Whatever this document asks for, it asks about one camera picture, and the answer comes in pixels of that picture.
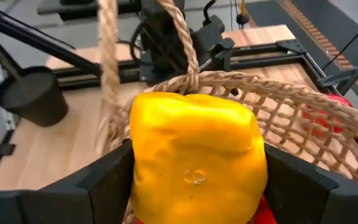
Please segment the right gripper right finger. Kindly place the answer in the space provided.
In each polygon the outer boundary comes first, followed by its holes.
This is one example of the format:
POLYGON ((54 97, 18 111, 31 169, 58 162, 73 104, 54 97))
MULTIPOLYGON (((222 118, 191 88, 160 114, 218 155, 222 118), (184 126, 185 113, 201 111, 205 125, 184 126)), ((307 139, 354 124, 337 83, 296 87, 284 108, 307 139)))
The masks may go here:
POLYGON ((358 182, 265 145, 264 196, 277 224, 358 224, 358 182))

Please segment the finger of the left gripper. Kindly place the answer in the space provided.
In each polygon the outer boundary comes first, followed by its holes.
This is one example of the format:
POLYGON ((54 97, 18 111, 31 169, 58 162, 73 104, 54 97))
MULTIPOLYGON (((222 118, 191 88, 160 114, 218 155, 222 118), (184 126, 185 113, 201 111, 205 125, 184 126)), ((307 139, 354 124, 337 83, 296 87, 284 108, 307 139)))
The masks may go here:
POLYGON ((230 59, 234 41, 231 38, 223 38, 225 26, 216 15, 203 22, 203 27, 194 33, 194 48, 200 71, 225 71, 230 72, 230 59))

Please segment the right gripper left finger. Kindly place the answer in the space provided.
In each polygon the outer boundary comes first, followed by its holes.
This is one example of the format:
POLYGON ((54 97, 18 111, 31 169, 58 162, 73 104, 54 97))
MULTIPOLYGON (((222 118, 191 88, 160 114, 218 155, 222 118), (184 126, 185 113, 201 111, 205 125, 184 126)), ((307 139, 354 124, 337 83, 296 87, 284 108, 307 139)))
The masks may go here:
POLYGON ((132 142, 39 190, 0 191, 0 224, 121 224, 134 168, 132 142))

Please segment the glossy red tomato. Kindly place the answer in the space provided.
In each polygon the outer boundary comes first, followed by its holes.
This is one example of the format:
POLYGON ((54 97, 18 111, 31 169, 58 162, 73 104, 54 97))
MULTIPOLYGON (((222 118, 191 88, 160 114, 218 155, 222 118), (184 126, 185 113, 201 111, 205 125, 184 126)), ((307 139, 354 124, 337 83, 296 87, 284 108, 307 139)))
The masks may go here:
MULTIPOLYGON (((334 101, 338 101, 341 104, 344 104, 346 106, 352 107, 352 104, 343 96, 339 96, 339 95, 335 95, 335 94, 330 94, 328 93, 326 95, 328 98, 334 100, 334 101)), ((326 129, 329 129, 331 126, 328 123, 327 119, 325 118, 321 118, 321 117, 316 117, 316 116, 312 116, 309 114, 309 112, 302 112, 301 116, 304 119, 310 120, 313 123, 316 123, 326 129)), ((341 134, 343 132, 343 129, 340 128, 337 124, 341 124, 340 120, 338 120, 337 118, 334 119, 336 125, 333 126, 333 132, 335 134, 341 134)), ((303 129, 304 130, 309 130, 311 129, 312 135, 316 136, 316 137, 323 137, 326 136, 326 134, 324 134, 322 132, 322 130, 320 130, 319 128, 311 128, 309 126, 307 126, 306 124, 303 125, 303 129)))

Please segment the yellow bell pepper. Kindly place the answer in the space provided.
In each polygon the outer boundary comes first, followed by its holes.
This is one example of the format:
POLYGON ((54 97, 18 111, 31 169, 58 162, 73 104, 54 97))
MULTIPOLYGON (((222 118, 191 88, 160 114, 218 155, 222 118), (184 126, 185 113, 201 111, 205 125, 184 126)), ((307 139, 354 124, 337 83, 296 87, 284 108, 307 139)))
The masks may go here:
POLYGON ((131 109, 131 204, 144 224, 246 224, 267 184, 251 110, 210 95, 150 92, 131 109))

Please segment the small black ball device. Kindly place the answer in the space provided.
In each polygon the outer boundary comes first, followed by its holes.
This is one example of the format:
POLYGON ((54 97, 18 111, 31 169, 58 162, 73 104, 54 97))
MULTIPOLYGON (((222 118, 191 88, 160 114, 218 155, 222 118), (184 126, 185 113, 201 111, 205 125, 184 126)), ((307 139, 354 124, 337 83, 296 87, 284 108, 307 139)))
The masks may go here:
POLYGON ((249 22, 249 15, 247 13, 245 14, 238 14, 236 16, 236 22, 240 25, 243 26, 244 24, 249 22))

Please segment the black plant pot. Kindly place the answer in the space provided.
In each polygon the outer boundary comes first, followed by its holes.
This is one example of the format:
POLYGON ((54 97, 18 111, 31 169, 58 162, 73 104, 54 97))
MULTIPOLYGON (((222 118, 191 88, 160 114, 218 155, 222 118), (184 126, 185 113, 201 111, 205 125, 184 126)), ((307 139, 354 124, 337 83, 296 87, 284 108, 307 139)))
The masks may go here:
POLYGON ((22 69, 20 80, 6 78, 0 84, 0 107, 40 127, 53 126, 68 113, 55 74, 41 66, 22 69))

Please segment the black mat with hazard stripes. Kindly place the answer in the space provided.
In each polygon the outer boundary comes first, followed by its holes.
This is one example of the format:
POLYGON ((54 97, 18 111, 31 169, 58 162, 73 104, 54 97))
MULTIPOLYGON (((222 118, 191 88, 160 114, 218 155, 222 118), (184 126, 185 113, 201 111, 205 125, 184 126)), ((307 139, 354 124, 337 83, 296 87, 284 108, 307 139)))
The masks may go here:
POLYGON ((247 10, 258 26, 287 25, 321 67, 358 67, 358 24, 329 0, 263 0, 247 10))

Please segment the black metal table frame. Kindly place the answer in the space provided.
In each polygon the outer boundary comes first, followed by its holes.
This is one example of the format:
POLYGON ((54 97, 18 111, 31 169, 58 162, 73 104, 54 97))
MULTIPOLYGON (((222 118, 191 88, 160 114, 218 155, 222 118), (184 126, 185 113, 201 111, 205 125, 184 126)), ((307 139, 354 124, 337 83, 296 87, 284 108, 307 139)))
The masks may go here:
MULTIPOLYGON (((271 67, 277 65, 287 65, 299 63, 305 70, 307 76, 312 80, 314 86, 323 93, 333 93, 334 88, 331 83, 326 83, 326 75, 321 71, 311 56, 302 47, 296 39, 276 41, 273 44, 251 45, 247 47, 236 47, 232 50, 232 56, 242 57, 239 59, 231 58, 230 68, 232 70, 243 70, 250 68, 271 67), (284 52, 281 55, 264 56, 259 58, 244 58, 245 56, 284 52)), ((145 80, 138 72, 138 65, 132 60, 119 62, 120 78, 123 83, 145 80)), ((58 78, 80 77, 86 75, 86 72, 80 68, 58 68, 52 70, 58 78)), ((75 90, 87 87, 94 87, 100 84, 97 78, 86 78, 84 80, 59 81, 63 90, 75 90)))

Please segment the black diagonal frame strut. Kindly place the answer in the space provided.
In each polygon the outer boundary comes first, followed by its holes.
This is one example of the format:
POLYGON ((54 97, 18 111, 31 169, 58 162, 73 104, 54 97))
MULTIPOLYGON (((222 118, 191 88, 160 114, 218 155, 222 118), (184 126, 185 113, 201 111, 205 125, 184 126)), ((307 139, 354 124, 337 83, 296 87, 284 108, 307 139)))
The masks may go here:
POLYGON ((59 68, 53 72, 59 77, 73 77, 80 75, 101 76, 101 69, 98 63, 91 62, 55 43, 47 40, 19 25, 13 17, 9 17, 0 11, 0 32, 27 44, 41 52, 54 56, 72 65, 71 68, 59 68))

